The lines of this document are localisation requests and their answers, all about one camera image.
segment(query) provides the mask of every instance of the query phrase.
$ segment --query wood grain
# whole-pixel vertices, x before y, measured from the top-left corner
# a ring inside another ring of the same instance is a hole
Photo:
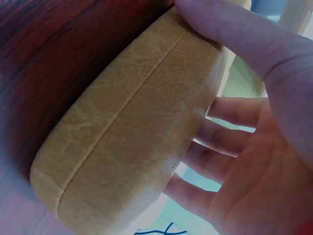
[[[0,0],[2,235],[72,234],[28,175],[53,126],[171,0]]]

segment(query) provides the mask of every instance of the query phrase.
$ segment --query finger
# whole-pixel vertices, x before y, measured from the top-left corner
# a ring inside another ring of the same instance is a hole
[[[208,211],[215,192],[205,191],[174,174],[164,193],[185,210],[208,220]]]
[[[313,169],[313,42],[222,0],[176,0],[176,7],[197,32],[230,48],[262,78],[282,134]]]
[[[230,48],[265,80],[302,53],[311,41],[270,20],[223,0],[176,0],[175,5],[201,35]]]
[[[222,154],[236,157],[243,150],[252,133],[227,129],[210,120],[205,120],[196,139],[204,146]]]
[[[199,175],[223,184],[235,158],[193,142],[182,161]]]
[[[235,125],[255,128],[261,108],[267,100],[267,98],[217,98],[208,115]]]

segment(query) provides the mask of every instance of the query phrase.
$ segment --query hand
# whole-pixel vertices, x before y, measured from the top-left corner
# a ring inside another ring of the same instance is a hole
[[[183,161],[222,184],[204,191],[175,175],[165,193],[225,235],[288,235],[313,220],[313,42],[221,0],[177,0],[191,26],[241,56],[269,100],[218,98]]]

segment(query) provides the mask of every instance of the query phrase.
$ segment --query palm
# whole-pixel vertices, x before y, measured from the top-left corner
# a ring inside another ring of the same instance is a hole
[[[255,126],[255,133],[206,121],[198,136],[206,147],[194,143],[183,160],[222,188],[218,193],[205,192],[174,177],[167,193],[222,234],[294,234],[297,226],[313,217],[313,173],[280,133],[266,100],[219,102],[212,116]],[[237,111],[226,104],[236,104]],[[181,191],[180,196],[173,191]]]

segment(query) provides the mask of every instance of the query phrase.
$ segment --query stitching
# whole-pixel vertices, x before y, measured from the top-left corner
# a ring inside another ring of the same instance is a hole
[[[69,178],[68,183],[66,184],[66,186],[64,187],[64,189],[62,190],[62,193],[59,197],[59,200],[57,201],[57,206],[56,206],[56,212],[55,215],[57,218],[59,218],[58,212],[59,212],[59,207],[60,207],[60,202],[61,199],[65,193],[66,188],[68,187],[68,185],[70,184],[70,182],[72,181],[72,179],[75,177],[76,173],[79,171],[79,169],[82,167],[82,165],[84,164],[84,162],[86,161],[86,159],[88,158],[88,156],[90,155],[90,153],[95,149],[95,147],[97,146],[97,144],[99,143],[99,141],[102,139],[102,137],[105,135],[105,133],[109,130],[109,128],[112,126],[112,124],[116,121],[117,117],[120,115],[120,113],[126,108],[126,106],[130,103],[130,101],[134,98],[134,96],[138,93],[138,91],[141,89],[141,87],[144,85],[144,83],[149,79],[149,77],[152,75],[152,73],[160,66],[160,64],[164,61],[164,59],[168,56],[168,54],[177,46],[177,44],[183,39],[183,37],[187,34],[188,32],[185,32],[183,34],[183,36],[177,41],[177,43],[175,43],[175,45],[166,53],[166,55],[164,56],[164,58],[160,61],[160,63],[158,63],[158,65],[151,71],[151,73],[147,76],[147,78],[141,83],[141,85],[138,87],[138,89],[134,92],[134,94],[131,96],[131,98],[126,102],[126,104],[123,106],[123,108],[118,112],[118,114],[116,115],[116,117],[113,119],[113,121],[108,125],[108,127],[106,129],[104,129],[103,133],[100,135],[100,138],[98,138],[97,141],[95,141],[94,146],[92,147],[92,149],[89,151],[89,153],[85,156],[85,158],[82,160],[82,162],[79,164],[79,166],[77,167],[77,169],[74,171],[73,175]]]

